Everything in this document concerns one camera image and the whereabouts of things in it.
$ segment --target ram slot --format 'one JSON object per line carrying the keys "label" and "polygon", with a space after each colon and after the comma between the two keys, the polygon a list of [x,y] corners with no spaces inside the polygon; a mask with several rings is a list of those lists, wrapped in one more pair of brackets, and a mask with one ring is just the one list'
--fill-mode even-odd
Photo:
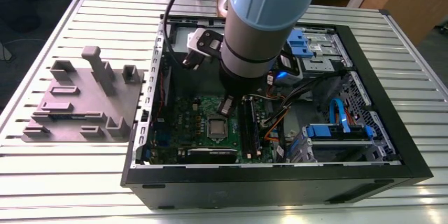
{"label": "ram slot", "polygon": [[256,112],[252,100],[241,101],[239,107],[237,122],[240,125],[241,152],[245,158],[259,155],[260,139]]}

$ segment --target black case frame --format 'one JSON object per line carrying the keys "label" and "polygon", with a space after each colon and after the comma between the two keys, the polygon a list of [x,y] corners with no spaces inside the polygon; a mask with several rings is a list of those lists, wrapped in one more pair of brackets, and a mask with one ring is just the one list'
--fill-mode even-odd
{"label": "black case frame", "polygon": [[[217,27],[217,17],[169,16],[175,26]],[[131,138],[121,186],[129,187],[152,209],[288,206],[356,202],[395,187],[408,186],[432,177],[401,118],[387,96],[369,62],[348,26],[297,23],[333,28],[353,62],[372,108],[377,112],[403,165],[321,166],[269,168],[131,167]]]}

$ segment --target green motherboard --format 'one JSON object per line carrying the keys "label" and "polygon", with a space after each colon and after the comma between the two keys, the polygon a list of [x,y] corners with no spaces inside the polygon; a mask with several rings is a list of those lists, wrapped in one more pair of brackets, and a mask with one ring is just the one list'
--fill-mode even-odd
{"label": "green motherboard", "polygon": [[[188,148],[221,148],[237,150],[237,163],[271,163],[272,162],[272,147],[260,149],[261,155],[248,158],[241,152],[240,129],[237,110],[229,118],[223,119],[216,113],[220,97],[201,96],[195,98],[176,97],[173,109],[163,118],[169,125],[169,130],[153,131],[153,139],[159,146],[152,147],[152,159],[155,164],[176,164],[177,155],[183,149]],[[257,123],[265,118],[263,101],[255,101],[255,110]],[[216,138],[211,136],[209,120],[225,120],[221,123],[227,127],[227,136]]]}

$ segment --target aluminum table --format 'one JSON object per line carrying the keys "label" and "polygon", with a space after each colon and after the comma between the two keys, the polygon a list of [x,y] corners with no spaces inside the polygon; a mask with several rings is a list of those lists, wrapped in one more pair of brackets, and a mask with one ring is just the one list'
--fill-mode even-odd
{"label": "aluminum table", "polygon": [[[393,19],[377,10],[311,6],[300,21],[349,25],[435,177],[355,204],[148,210],[120,187],[127,143],[25,143],[55,60],[101,47],[112,68],[148,71],[169,0],[73,0],[0,116],[0,221],[32,223],[445,223],[448,92]],[[215,0],[177,0],[172,14],[215,16]]]}

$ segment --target open computer tower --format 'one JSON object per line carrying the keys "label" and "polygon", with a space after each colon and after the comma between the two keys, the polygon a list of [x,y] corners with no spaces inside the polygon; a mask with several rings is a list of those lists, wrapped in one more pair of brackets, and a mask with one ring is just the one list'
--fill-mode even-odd
{"label": "open computer tower", "polygon": [[[180,59],[195,30],[223,33],[225,25],[216,17],[168,22]],[[293,57],[279,57],[259,96],[223,118],[219,60],[183,69],[165,53],[160,25],[121,178],[151,209],[356,202],[432,177],[349,27],[297,23],[291,36]],[[267,132],[295,85],[339,69],[345,74],[315,85]]]}

